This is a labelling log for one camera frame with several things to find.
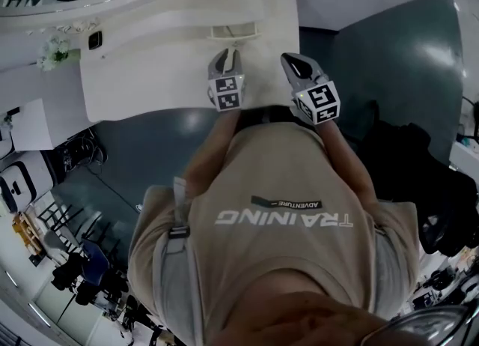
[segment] table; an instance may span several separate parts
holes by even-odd
[[[290,85],[281,67],[284,52],[299,51],[296,0],[263,0],[262,36],[239,50],[246,74],[245,107],[290,106]],[[104,41],[118,19],[103,23]],[[162,109],[213,108],[207,67],[231,43],[206,39],[208,27],[176,28],[137,38],[106,59],[82,50],[80,62],[90,121],[121,120]],[[88,36],[82,42],[87,46]]]

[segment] person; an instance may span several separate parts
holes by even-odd
[[[357,345],[415,288],[415,205],[377,200],[334,121],[274,110],[247,127],[247,113],[221,113],[183,175],[204,344]],[[153,253],[174,209],[172,189],[149,188],[130,248],[129,281],[154,314]]]

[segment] small plant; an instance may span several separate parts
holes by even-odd
[[[6,115],[3,121],[0,121],[0,127],[12,130],[12,116]]]
[[[68,58],[70,41],[65,37],[53,35],[43,45],[40,57],[37,60],[37,66],[48,71],[55,69],[62,61]]]

